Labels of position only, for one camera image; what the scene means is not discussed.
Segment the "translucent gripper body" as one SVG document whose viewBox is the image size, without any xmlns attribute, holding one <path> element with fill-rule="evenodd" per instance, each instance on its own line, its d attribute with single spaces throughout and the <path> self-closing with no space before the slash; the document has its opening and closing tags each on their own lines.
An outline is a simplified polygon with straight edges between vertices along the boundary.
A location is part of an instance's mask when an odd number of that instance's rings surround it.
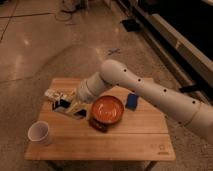
<svg viewBox="0 0 213 171">
<path fill-rule="evenodd" d="M 88 114 L 88 105 L 80 101 L 72 101 L 65 114 L 73 118 L 85 118 Z"/>
</svg>

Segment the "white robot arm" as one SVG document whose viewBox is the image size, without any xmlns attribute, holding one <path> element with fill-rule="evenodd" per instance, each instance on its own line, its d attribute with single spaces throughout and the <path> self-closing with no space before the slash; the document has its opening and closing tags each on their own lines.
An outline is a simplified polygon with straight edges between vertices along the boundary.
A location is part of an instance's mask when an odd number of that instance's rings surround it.
<svg viewBox="0 0 213 171">
<path fill-rule="evenodd" d="M 73 115 L 84 103 L 92 103 L 114 86 L 133 91 L 213 145 L 213 106 L 157 83 L 146 81 L 131 72 L 123 63 L 112 59 L 105 60 L 98 72 L 76 87 L 71 95 L 71 106 L 67 113 Z"/>
</svg>

